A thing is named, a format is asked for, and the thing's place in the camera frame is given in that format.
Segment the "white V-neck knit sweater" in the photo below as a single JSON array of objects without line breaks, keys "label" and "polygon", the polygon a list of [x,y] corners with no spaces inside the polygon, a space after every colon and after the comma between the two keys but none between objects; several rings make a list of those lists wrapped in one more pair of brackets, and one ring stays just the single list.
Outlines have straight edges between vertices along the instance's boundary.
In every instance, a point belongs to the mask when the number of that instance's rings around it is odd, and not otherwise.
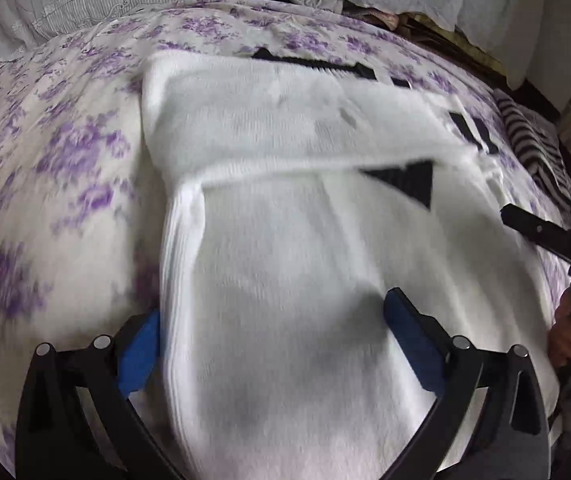
[{"label": "white V-neck knit sweater", "polygon": [[453,96],[189,52],[144,64],[165,183],[163,379],[197,479],[373,479],[433,403],[386,327],[399,287],[447,332],[528,348],[543,404],[551,301],[499,217],[499,162]]}]

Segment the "black white striped garment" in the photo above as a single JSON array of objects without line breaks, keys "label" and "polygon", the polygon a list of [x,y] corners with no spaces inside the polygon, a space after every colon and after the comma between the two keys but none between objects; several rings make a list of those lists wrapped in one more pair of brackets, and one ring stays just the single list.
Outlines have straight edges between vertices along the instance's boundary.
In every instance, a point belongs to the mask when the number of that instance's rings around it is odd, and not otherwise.
[{"label": "black white striped garment", "polygon": [[513,154],[537,186],[561,212],[571,212],[571,177],[562,157],[557,130],[540,114],[493,91]]}]

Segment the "purple floral bed sheet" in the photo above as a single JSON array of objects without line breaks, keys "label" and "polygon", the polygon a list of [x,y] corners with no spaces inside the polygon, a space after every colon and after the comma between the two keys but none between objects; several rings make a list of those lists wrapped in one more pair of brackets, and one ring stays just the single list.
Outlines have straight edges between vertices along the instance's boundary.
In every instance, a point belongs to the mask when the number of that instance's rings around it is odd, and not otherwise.
[{"label": "purple floral bed sheet", "polygon": [[14,471],[31,353],[78,348],[146,310],[158,289],[164,195],[142,147],[140,65],[158,52],[276,55],[381,68],[453,94],[499,148],[510,200],[561,214],[511,151],[491,89],[354,18],[269,0],[141,9],[0,62],[0,476]]}]

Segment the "brown woven mat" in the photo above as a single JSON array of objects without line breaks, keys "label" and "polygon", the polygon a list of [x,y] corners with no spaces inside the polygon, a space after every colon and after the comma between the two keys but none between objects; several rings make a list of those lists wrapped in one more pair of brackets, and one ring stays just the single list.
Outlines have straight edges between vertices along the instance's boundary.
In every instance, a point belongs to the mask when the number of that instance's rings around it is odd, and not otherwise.
[{"label": "brown woven mat", "polygon": [[560,119],[561,113],[529,80],[524,79],[517,87],[510,87],[507,71],[502,64],[490,54],[470,44],[459,29],[449,32],[421,13],[402,13],[398,14],[397,18],[397,35],[465,68],[491,88],[500,88],[519,104],[537,112],[549,122],[557,122]]}]

